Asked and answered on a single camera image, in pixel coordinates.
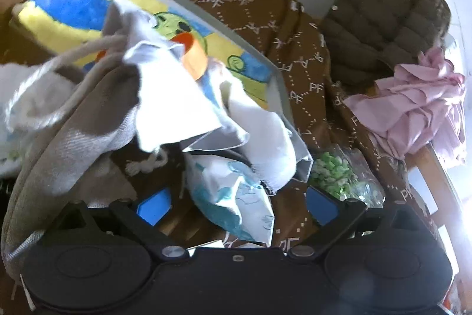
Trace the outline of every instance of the clear plastic bag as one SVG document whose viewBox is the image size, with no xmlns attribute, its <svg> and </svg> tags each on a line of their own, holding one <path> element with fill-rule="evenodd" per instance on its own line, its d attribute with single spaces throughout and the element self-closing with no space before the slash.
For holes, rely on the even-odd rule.
<svg viewBox="0 0 472 315">
<path fill-rule="evenodd" d="M 337 199 L 355 198 L 370 208 L 382 208 L 385 192 L 372 174 L 362 153 L 337 144 L 324 152 L 314 154 L 309 183 Z"/>
</svg>

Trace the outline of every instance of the patterned cloth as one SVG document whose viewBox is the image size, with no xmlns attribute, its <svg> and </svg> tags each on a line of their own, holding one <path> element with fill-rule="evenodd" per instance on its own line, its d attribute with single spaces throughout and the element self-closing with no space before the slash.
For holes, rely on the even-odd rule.
<svg viewBox="0 0 472 315">
<path fill-rule="evenodd" d="M 24 1 L 0 2 L 1 33 L 4 37 L 9 34 L 8 39 L 1 40 L 0 52 L 4 53 L 3 61 L 24 63 L 27 60 L 33 64 L 44 60 L 44 51 L 7 29 L 11 7 Z M 332 84 L 329 78 L 330 57 L 324 38 L 315 21 L 303 13 L 296 0 L 192 1 L 227 24 L 277 65 L 290 96 L 296 128 L 308 147 L 318 150 L 329 146 L 331 140 L 358 147 L 384 186 L 387 200 L 404 199 L 418 209 L 410 188 L 393 171 L 388 161 L 376 152 L 367 131 L 342 103 L 344 91 Z M 115 153 L 114 161 L 124 168 L 127 160 L 142 160 L 147 156 L 136 145 L 129 144 Z M 129 178 L 140 196 L 156 191 L 162 185 L 169 186 L 175 204 L 159 223 L 160 229 L 188 247 L 213 239 L 222 239 L 226 247 L 237 245 L 234 237 L 202 216 L 188 194 L 178 199 L 183 160 L 177 151 L 171 157 L 172 161 L 163 169 Z M 272 197 L 275 216 L 273 246 L 286 251 L 316 229 L 306 210 L 305 191 L 306 185 L 292 181 Z M 5 315 L 29 313 L 21 288 L 17 290 L 15 300 L 10 300 L 13 286 L 13 282 L 0 272 L 0 308 Z"/>
</svg>

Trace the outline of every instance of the brown quilted cushion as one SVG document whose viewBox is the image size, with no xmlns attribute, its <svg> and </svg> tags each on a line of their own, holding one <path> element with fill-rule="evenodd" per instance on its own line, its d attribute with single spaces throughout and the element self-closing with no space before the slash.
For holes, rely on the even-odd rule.
<svg viewBox="0 0 472 315">
<path fill-rule="evenodd" d="M 444 0 L 337 0 L 322 23 L 332 79 L 368 86 L 396 64 L 417 63 L 439 44 L 450 18 Z"/>
</svg>

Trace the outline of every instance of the pink cloth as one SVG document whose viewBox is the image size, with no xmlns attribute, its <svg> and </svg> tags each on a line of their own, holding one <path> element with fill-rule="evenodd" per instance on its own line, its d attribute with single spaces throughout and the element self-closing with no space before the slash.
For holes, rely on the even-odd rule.
<svg viewBox="0 0 472 315">
<path fill-rule="evenodd" d="M 464 164 L 465 77 L 454 72 L 440 48 L 419 55 L 419 64 L 399 64 L 392 78 L 376 81 L 379 96 L 353 95 L 344 103 L 386 153 L 403 159 L 432 141 L 449 168 Z"/>
</svg>

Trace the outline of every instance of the screw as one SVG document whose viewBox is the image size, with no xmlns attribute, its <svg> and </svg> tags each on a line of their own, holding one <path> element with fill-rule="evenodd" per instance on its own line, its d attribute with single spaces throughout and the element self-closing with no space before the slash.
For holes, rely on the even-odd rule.
<svg viewBox="0 0 472 315">
<path fill-rule="evenodd" d="M 180 246 L 167 246 L 162 249 L 162 254 L 167 258 L 180 258 L 185 255 L 185 248 Z"/>
<path fill-rule="evenodd" d="M 314 255 L 315 250 L 313 250 L 311 246 L 300 244 L 299 246 L 290 248 L 290 253 L 297 258 L 309 258 Z"/>
</svg>

